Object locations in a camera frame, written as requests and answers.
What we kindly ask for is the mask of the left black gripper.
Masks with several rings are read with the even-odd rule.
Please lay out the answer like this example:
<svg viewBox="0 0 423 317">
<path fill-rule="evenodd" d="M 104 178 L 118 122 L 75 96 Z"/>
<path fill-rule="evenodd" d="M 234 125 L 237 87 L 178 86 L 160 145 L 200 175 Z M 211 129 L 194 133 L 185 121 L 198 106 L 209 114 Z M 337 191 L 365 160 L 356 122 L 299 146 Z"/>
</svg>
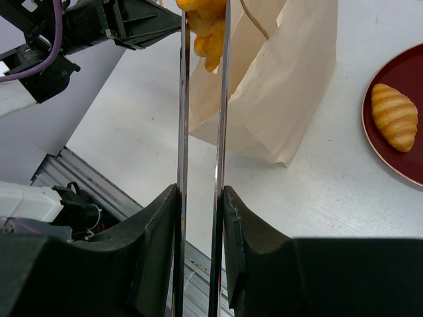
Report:
<svg viewBox="0 0 423 317">
<path fill-rule="evenodd" d="M 154 1 L 103 1 L 105 35 L 118 46 L 142 50 L 181 29 L 182 17 Z"/>
</svg>

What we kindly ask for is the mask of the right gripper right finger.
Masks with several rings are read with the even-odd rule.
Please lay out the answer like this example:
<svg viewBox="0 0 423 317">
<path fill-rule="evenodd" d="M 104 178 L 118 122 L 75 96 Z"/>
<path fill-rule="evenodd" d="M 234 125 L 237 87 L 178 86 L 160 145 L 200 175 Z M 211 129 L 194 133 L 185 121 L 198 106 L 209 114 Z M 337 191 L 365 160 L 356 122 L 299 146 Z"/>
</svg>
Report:
<svg viewBox="0 0 423 317">
<path fill-rule="evenodd" d="M 229 307 L 236 316 L 421 316 L 422 241 L 290 238 L 223 191 Z"/>
</svg>

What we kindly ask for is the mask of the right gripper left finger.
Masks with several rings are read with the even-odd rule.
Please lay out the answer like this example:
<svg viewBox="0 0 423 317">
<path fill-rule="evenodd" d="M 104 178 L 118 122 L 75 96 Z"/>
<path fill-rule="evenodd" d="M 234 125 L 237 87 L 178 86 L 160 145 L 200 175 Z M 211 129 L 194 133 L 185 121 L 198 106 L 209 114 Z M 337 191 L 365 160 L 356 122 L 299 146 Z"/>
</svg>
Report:
<svg viewBox="0 0 423 317">
<path fill-rule="evenodd" d="M 1 237 L 2 316 L 164 316 L 177 190 L 86 241 Z"/>
</svg>

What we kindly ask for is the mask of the twisted orange bread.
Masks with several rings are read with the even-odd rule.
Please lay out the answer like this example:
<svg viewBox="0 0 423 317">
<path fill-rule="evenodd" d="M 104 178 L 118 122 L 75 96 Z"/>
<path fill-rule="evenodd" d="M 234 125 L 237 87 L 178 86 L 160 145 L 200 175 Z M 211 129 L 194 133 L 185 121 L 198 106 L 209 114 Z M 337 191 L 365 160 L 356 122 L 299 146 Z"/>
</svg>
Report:
<svg viewBox="0 0 423 317">
<path fill-rule="evenodd" d="M 205 59 L 204 67 L 212 73 L 220 64 L 225 35 L 226 0 L 176 0 L 186 12 L 189 29 L 196 35 L 194 52 Z"/>
</svg>

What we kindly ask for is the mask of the beige paper bag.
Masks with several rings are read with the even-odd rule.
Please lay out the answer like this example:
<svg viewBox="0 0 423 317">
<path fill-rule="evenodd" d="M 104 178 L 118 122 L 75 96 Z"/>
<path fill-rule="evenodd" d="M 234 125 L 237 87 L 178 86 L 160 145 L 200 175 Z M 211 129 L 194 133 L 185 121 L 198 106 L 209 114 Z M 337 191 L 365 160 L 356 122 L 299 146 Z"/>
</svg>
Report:
<svg viewBox="0 0 423 317">
<path fill-rule="evenodd" d="M 336 67 L 338 2 L 232 1 L 226 149 L 289 165 Z"/>
</svg>

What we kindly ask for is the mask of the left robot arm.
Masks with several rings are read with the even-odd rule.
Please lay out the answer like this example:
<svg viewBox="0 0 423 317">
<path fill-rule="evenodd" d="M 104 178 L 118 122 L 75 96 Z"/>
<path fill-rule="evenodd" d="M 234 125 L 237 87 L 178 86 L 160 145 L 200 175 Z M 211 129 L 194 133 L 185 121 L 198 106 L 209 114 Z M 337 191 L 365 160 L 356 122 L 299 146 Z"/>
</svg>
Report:
<svg viewBox="0 0 423 317">
<path fill-rule="evenodd" d="M 181 17 L 154 1 L 2 1 L 1 17 L 25 43 L 1 54 L 1 82 L 18 81 L 41 104 L 63 92 L 80 67 L 68 56 L 107 40 L 143 50 L 181 29 Z"/>
</svg>

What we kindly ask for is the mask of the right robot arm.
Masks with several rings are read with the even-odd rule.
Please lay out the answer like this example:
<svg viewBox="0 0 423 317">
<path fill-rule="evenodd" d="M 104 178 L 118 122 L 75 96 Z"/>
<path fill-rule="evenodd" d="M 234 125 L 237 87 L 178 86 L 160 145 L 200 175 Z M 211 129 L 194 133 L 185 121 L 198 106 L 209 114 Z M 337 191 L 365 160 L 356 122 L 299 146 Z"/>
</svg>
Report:
<svg viewBox="0 0 423 317">
<path fill-rule="evenodd" d="M 421 316 L 422 241 L 289 238 L 224 189 L 236 316 Z M 2 316 L 164 316 L 176 186 L 120 223 L 76 184 L 1 184 L 1 216 L 45 231 L 1 237 Z"/>
</svg>

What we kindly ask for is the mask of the striped croissant bread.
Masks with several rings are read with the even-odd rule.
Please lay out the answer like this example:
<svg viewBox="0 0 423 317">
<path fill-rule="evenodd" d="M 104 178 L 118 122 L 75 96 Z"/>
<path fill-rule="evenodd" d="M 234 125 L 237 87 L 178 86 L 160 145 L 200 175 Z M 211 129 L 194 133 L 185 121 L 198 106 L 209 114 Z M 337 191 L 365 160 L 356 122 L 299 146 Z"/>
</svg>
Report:
<svg viewBox="0 0 423 317">
<path fill-rule="evenodd" d="M 399 152 L 409 152 L 418 131 L 418 108 L 399 90 L 377 83 L 371 91 L 371 115 L 383 138 Z"/>
</svg>

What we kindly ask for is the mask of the dark red round plate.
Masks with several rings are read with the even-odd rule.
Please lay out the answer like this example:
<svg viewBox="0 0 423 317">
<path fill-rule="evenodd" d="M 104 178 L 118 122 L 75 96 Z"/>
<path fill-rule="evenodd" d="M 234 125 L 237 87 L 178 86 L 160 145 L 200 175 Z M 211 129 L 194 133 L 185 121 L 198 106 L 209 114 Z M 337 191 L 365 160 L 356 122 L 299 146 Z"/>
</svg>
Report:
<svg viewBox="0 0 423 317">
<path fill-rule="evenodd" d="M 365 135 L 376 155 L 402 177 L 422 185 L 422 45 L 388 61 L 362 105 Z"/>
</svg>

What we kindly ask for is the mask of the aluminium frame rail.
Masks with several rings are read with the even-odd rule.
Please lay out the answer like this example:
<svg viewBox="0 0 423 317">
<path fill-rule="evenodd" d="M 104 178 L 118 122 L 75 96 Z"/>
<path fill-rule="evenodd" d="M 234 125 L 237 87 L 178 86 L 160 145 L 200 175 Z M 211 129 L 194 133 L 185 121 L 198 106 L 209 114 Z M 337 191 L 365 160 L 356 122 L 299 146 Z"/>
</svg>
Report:
<svg viewBox="0 0 423 317">
<path fill-rule="evenodd" d="M 64 147 L 58 155 L 46 155 L 36 172 L 33 186 L 61 186 L 76 182 L 92 198 L 121 221 L 143 206 L 115 186 L 72 150 Z M 207 316 L 210 259 L 187 242 L 184 266 L 184 316 Z"/>
</svg>

